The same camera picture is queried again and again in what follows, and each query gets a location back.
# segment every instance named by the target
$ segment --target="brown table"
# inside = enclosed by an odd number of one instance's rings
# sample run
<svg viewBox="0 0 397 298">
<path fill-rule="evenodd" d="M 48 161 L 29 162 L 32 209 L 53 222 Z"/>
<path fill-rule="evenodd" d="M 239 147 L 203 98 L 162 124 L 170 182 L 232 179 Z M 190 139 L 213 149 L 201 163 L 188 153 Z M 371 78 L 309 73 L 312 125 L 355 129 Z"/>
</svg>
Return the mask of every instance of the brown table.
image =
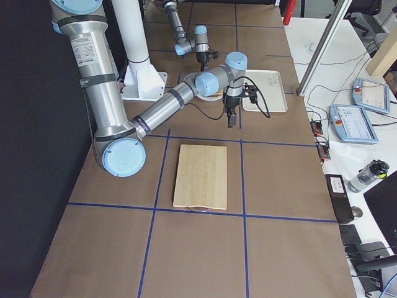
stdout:
<svg viewBox="0 0 397 298">
<path fill-rule="evenodd" d="M 249 69 L 281 73 L 288 111 L 266 119 L 240 109 L 236 127 L 185 107 L 146 137 L 146 164 L 130 178 L 102 171 L 90 152 L 32 297 L 355 297 L 278 8 L 184 2 L 185 27 L 242 51 Z M 152 64 L 167 87 L 197 71 L 166 16 L 146 14 Z M 220 102 L 194 99 L 211 115 Z M 126 102 L 129 117 L 149 103 Z M 228 150 L 228 209 L 172 206 L 181 144 Z"/>
</svg>

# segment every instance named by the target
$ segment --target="white tray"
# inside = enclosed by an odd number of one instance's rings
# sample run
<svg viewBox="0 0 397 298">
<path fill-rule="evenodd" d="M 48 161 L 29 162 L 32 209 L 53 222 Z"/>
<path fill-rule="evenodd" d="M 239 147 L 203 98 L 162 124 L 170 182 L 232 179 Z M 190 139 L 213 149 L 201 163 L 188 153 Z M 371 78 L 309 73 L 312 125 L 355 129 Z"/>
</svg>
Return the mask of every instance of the white tray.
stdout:
<svg viewBox="0 0 397 298">
<path fill-rule="evenodd" d="M 247 70 L 246 76 L 252 79 L 256 86 L 258 86 L 258 88 L 262 91 L 270 112 L 283 113 L 287 111 L 287 100 L 285 99 L 283 84 L 278 71 Z M 247 79 L 244 80 L 244 83 L 252 84 Z M 259 107 L 261 107 L 261 109 L 265 112 L 265 104 L 263 103 L 259 92 L 257 93 L 257 96 Z M 255 104 L 251 104 L 248 97 L 243 99 L 243 109 L 248 112 L 260 112 Z"/>
</svg>

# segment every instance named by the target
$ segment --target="table surface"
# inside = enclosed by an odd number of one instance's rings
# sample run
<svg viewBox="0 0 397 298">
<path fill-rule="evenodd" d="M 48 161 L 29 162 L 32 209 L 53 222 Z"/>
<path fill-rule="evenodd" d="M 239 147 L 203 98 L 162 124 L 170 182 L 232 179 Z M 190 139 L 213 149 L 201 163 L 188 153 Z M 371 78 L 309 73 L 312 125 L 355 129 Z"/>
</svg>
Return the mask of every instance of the table surface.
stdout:
<svg viewBox="0 0 397 298">
<path fill-rule="evenodd" d="M 288 44 L 290 45 L 299 80 L 302 79 L 305 70 L 307 69 L 308 65 L 306 63 L 310 62 L 313 55 L 313 49 L 318 44 L 327 22 L 328 20 L 325 19 L 292 18 L 290 24 L 285 27 Z M 345 62 L 357 57 L 359 58 L 344 64 L 330 65 L 331 63 Z M 353 104 L 351 91 L 335 93 L 317 85 L 323 85 L 333 91 L 349 89 L 352 87 L 356 77 L 385 83 L 385 80 L 382 77 L 370 76 L 365 70 L 365 66 L 362 68 L 362 66 L 367 65 L 369 61 L 370 56 L 355 33 L 355 30 L 352 28 L 348 20 L 343 20 L 336 31 L 329 48 L 325 51 L 321 64 L 318 66 L 318 69 L 307 88 L 307 92 L 305 94 L 306 105 L 309 97 L 310 104 L 326 111 L 328 111 L 329 106 L 332 103 Z M 395 101 L 392 93 L 390 93 L 390 96 L 391 100 Z M 326 119 L 327 115 L 325 112 L 317 108 L 313 109 L 314 111 L 319 112 L 323 119 Z M 395 121 L 370 111 L 368 111 L 367 114 L 373 124 Z M 397 106 L 394 104 L 391 105 L 390 115 L 397 117 Z M 340 142 L 339 138 L 334 133 L 334 130 L 332 128 L 328 129 L 328 122 L 323 121 L 323 130 L 325 132 L 325 136 L 329 139 L 331 149 L 331 160 L 326 161 L 323 165 L 324 174 L 340 174 L 343 176 L 346 185 L 347 181 L 352 179 L 359 169 L 362 169 L 373 159 L 387 162 L 390 165 L 389 173 L 396 171 L 397 158 L 395 155 L 395 148 L 397 146 L 397 138 L 395 136 L 397 134 L 397 126 L 390 125 L 386 127 L 374 127 L 374 129 L 379 138 L 378 144 L 347 144 Z M 367 203 L 365 202 L 363 193 L 366 190 L 358 194 L 347 190 L 351 206 L 354 205 L 360 207 L 364 212 L 364 216 L 356 219 L 352 224 L 356 226 L 363 243 L 381 241 L 386 247 L 388 247 L 389 245 L 378 228 L 378 225 L 373 219 Z M 354 279 L 354 285 L 357 295 L 359 297 L 364 297 L 364 290 L 357 279 Z"/>
<path fill-rule="evenodd" d="M 250 69 L 279 71 L 288 111 L 266 119 L 240 109 L 228 129 L 225 117 L 210 122 L 185 107 L 143 140 L 146 164 L 129 178 L 102 171 L 90 152 L 32 297 L 353 297 L 279 9 L 178 8 L 189 32 L 207 25 L 221 53 L 210 67 L 238 50 Z M 153 6 L 145 31 L 152 64 L 169 73 L 167 89 L 198 70 L 194 54 L 176 57 L 170 26 Z M 194 102 L 211 115 L 222 109 Z M 126 102 L 129 118 L 149 104 Z M 181 144 L 227 147 L 227 210 L 172 206 Z"/>
</svg>

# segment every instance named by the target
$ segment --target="blue tablet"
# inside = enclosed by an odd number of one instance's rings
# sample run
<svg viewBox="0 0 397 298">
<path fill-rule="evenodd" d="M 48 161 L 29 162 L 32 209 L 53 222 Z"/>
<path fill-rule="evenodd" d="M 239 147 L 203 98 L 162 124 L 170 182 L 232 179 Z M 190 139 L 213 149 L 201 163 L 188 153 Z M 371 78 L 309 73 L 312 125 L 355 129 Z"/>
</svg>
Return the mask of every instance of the blue tablet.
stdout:
<svg viewBox="0 0 397 298">
<path fill-rule="evenodd" d="M 333 104 L 329 107 L 329 119 L 342 142 L 376 144 L 378 137 L 362 106 Z"/>
<path fill-rule="evenodd" d="M 389 90 L 387 84 L 357 78 L 352 88 L 354 104 L 381 114 L 389 114 Z"/>
</svg>

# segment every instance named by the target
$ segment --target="wooden cutting board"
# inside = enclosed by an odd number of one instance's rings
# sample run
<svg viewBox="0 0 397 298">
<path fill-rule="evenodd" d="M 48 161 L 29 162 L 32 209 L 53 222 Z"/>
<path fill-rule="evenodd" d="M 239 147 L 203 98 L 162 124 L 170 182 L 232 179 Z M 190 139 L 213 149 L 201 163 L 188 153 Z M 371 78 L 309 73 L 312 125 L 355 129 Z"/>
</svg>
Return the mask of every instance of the wooden cutting board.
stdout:
<svg viewBox="0 0 397 298">
<path fill-rule="evenodd" d="M 181 145 L 174 207 L 227 208 L 226 147 Z"/>
</svg>

